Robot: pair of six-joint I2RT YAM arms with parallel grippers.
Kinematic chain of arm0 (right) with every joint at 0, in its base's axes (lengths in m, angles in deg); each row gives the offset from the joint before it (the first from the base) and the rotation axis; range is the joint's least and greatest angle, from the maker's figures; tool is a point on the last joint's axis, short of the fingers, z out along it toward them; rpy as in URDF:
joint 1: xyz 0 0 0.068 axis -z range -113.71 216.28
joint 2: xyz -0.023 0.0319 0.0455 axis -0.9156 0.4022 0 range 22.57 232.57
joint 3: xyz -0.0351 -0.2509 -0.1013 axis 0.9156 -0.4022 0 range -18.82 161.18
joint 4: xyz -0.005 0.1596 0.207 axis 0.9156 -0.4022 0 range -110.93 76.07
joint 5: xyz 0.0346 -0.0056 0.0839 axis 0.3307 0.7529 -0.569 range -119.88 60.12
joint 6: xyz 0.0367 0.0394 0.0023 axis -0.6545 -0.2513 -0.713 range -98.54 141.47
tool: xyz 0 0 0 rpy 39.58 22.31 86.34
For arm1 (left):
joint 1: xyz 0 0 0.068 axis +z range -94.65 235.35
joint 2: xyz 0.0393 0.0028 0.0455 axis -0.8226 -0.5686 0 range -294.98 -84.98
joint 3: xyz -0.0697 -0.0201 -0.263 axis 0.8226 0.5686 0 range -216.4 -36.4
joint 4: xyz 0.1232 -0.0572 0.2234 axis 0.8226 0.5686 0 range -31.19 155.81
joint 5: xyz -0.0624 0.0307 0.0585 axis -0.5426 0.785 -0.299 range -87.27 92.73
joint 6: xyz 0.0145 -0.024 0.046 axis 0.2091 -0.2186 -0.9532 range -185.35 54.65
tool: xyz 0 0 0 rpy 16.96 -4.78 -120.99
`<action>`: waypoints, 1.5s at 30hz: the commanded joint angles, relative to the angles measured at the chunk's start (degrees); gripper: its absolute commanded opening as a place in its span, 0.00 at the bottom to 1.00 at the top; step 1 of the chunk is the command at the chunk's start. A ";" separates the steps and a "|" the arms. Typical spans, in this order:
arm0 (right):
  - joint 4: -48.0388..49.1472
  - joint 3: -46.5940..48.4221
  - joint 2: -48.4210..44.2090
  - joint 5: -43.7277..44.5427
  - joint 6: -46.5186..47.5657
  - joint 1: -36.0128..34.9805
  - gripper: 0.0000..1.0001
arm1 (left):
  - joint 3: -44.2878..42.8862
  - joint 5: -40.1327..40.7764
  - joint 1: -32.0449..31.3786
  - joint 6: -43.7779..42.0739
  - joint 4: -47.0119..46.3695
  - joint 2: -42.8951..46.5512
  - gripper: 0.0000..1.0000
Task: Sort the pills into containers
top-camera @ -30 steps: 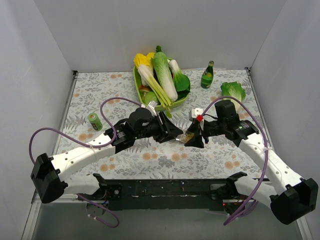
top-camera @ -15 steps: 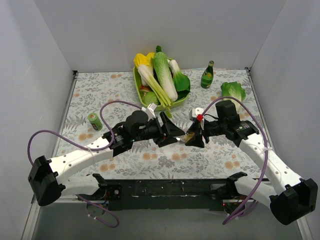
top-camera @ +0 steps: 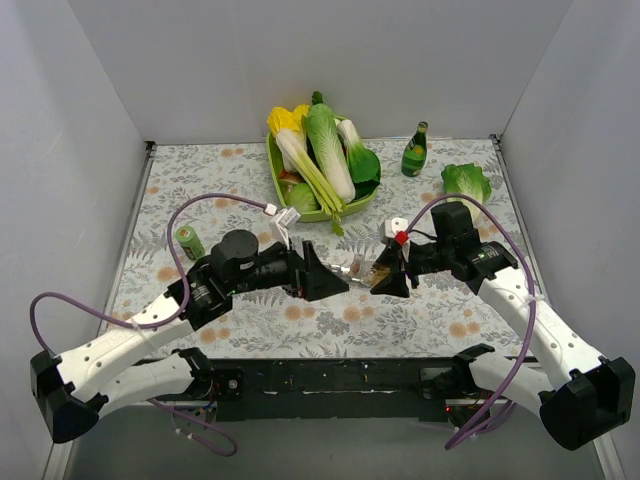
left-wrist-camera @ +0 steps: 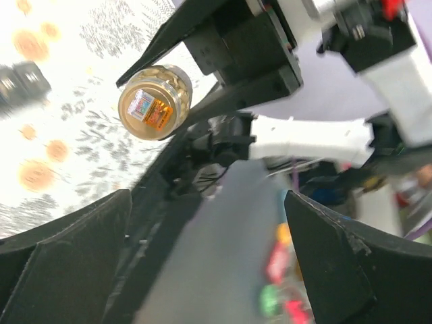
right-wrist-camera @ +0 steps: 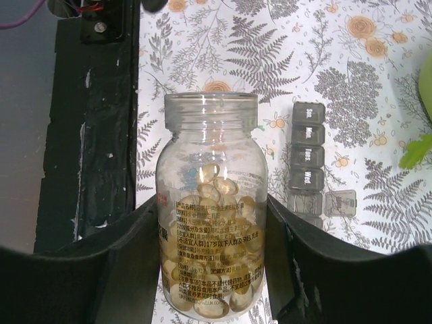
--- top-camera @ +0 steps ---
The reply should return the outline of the grey weekly pill organizer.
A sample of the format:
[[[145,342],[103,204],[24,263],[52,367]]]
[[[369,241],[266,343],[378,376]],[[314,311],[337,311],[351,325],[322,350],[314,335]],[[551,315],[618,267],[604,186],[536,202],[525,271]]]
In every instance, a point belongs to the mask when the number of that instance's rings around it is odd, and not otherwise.
[[[324,263],[323,266],[330,270],[332,273],[341,277],[344,281],[352,283],[360,282],[360,261],[354,260],[349,265]]]

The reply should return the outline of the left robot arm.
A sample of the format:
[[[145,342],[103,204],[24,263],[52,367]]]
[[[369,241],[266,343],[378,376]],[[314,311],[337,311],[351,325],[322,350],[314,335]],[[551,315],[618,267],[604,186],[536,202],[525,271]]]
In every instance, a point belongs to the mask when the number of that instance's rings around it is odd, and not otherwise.
[[[282,288],[308,302],[348,291],[309,241],[297,253],[277,242],[260,250],[247,230],[223,236],[177,281],[127,321],[66,352],[44,348],[30,360],[31,388],[51,439],[63,444],[87,433],[104,416],[158,396],[205,398],[218,384],[197,349],[144,363],[160,347],[189,336],[233,308],[237,294]]]

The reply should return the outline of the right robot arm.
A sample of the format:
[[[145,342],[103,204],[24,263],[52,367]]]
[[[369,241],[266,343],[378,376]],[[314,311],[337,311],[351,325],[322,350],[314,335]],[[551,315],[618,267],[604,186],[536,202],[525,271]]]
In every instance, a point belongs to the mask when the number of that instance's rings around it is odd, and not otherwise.
[[[575,333],[535,293],[524,257],[498,242],[484,242],[462,200],[430,211],[435,239],[416,244],[412,223],[394,218],[382,223],[385,245],[378,257],[388,275],[373,295],[406,298],[422,275],[448,272],[497,312],[522,339],[509,360],[488,345],[468,348],[454,358],[449,375],[464,397],[491,392],[493,404],[506,398],[535,414],[563,448],[576,450],[629,421],[635,371],[622,357],[608,359]]]

